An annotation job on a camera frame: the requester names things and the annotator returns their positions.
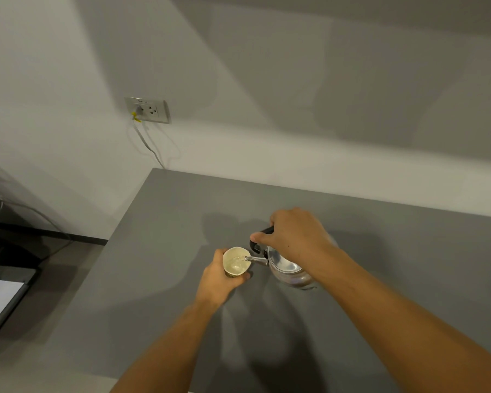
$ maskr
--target kettle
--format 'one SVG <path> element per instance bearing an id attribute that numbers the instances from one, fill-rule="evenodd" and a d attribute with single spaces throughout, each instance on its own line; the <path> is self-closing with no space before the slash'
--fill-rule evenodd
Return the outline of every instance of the kettle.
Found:
<path id="1" fill-rule="evenodd" d="M 275 227 L 271 226 L 262 230 L 262 233 L 273 234 L 274 230 Z M 331 242 L 337 245 L 334 238 L 329 237 Z M 318 284 L 305 270 L 294 262 L 285 259 L 273 247 L 267 246 L 267 248 L 262 249 L 259 244 L 253 241 L 249 241 L 249 246 L 256 254 L 262 253 L 263 257 L 248 256 L 246 259 L 256 264 L 268 266 L 274 276 L 282 283 L 301 290 L 311 290 L 318 287 Z"/>

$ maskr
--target right hand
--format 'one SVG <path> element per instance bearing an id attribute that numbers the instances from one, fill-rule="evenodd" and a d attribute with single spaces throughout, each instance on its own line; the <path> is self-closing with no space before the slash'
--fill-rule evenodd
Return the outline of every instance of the right hand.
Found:
<path id="1" fill-rule="evenodd" d="M 314 260 L 336 249 L 320 221 L 309 211 L 278 210 L 271 215 L 270 222 L 275 226 L 273 234 L 253 233 L 251 241 L 275 248 L 306 271 Z"/>

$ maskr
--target gray countertop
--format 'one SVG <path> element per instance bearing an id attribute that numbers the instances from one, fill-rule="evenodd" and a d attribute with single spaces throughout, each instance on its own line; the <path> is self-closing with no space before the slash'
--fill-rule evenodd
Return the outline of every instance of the gray countertop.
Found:
<path id="1" fill-rule="evenodd" d="M 313 211 L 357 262 L 491 351 L 491 218 L 154 169 L 46 344 L 119 377 L 194 298 L 218 247 Z M 255 265 L 209 325 L 191 391 L 397 391 L 334 299 Z"/>

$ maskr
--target kettle handle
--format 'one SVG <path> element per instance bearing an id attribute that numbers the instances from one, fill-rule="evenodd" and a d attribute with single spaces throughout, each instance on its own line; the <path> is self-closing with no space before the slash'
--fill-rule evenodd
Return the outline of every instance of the kettle handle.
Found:
<path id="1" fill-rule="evenodd" d="M 262 230 L 262 233 L 273 234 L 274 231 L 275 231 L 275 227 L 270 226 L 267 229 Z M 255 253 L 259 254 L 261 252 L 260 246 L 255 242 L 249 240 L 249 246 L 251 247 L 251 250 Z"/>

